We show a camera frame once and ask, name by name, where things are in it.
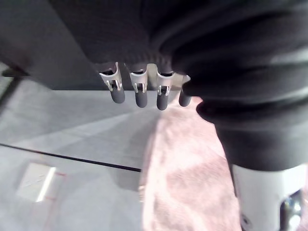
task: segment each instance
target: black cable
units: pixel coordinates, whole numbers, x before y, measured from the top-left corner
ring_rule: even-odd
[[[118,169],[124,169],[124,170],[128,170],[128,171],[133,171],[133,172],[141,172],[141,169],[140,169],[140,168],[135,168],[135,167],[128,167],[128,166],[122,166],[122,165],[115,165],[115,164],[109,164],[109,163],[105,163],[105,162],[99,162],[99,161],[93,161],[93,160],[86,160],[86,159],[82,159],[82,158],[75,158],[75,157],[57,155],[57,154],[52,154],[52,153],[46,153],[46,152],[42,152],[42,151],[37,151],[37,150],[32,150],[32,149],[27,149],[27,148],[16,147],[16,146],[4,144],[4,143],[0,143],[0,146],[8,147],[8,148],[14,148],[14,149],[18,149],[18,150],[26,151],[26,152],[37,153],[37,154],[41,154],[41,155],[48,155],[48,156],[58,157],[58,158],[67,159],[67,160],[75,160],[75,161],[84,162],[84,163],[89,163],[89,164],[94,164],[94,165],[101,165],[101,166],[106,166],[106,167],[113,167],[113,168],[118,168]]]
[[[7,102],[12,97],[12,95],[15,93],[15,90],[17,89],[19,83],[21,81],[21,78],[15,77],[12,79],[12,81],[9,83],[9,86],[7,89],[5,89],[5,92],[0,97],[0,115],[4,111]]]

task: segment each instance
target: gray surface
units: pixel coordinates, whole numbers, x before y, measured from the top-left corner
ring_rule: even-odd
[[[1,231],[140,231],[139,173],[0,147]],[[30,162],[57,167],[43,202],[16,195]]]
[[[0,142],[141,168],[161,112],[155,91],[146,108],[137,107],[133,91],[125,95],[116,104],[108,91],[52,91],[24,80],[0,114]]]

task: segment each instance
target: black fingertip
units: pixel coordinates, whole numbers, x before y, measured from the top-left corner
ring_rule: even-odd
[[[165,93],[157,95],[156,105],[159,110],[164,111],[168,106],[168,96]]]
[[[182,107],[187,107],[189,105],[189,103],[191,102],[191,97],[185,95],[185,93],[183,92],[183,90],[181,90],[180,92],[180,97],[179,97],[179,104]]]
[[[125,101],[125,93],[123,88],[121,88],[121,90],[113,88],[113,91],[111,91],[110,94],[115,103],[123,103]]]
[[[148,96],[146,92],[142,92],[141,90],[138,93],[135,93],[136,104],[138,107],[146,107],[148,103]]]
[[[187,93],[190,91],[191,89],[191,82],[187,82],[187,83],[184,83],[182,85],[182,91],[187,95]]]

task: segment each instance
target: pink towel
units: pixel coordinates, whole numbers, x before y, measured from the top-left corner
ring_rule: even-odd
[[[150,138],[140,183],[144,231],[241,231],[227,161],[214,126],[195,111],[199,102],[181,108],[175,100]],[[308,230],[303,217],[300,231]]]

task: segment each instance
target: metal bracket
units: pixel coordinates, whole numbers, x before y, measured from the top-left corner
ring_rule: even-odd
[[[112,75],[106,75],[103,73],[99,73],[104,83],[107,85],[110,91],[113,91],[113,84],[116,85],[116,89],[120,91],[122,89],[122,78],[121,73],[119,71],[118,63],[116,64],[116,72]]]
[[[166,96],[169,95],[170,90],[171,90],[173,77],[174,77],[174,74],[172,74],[171,76],[164,76],[164,75],[157,72],[157,85],[158,85],[157,93],[158,93],[158,95],[162,94],[162,87],[163,86],[165,86],[167,88]]]
[[[134,88],[136,93],[139,92],[138,84],[142,84],[142,92],[143,93],[145,93],[147,91],[148,74],[147,74],[146,71],[142,74],[136,74],[136,73],[131,72],[129,74],[129,76],[130,76],[131,83],[132,83],[133,88]]]

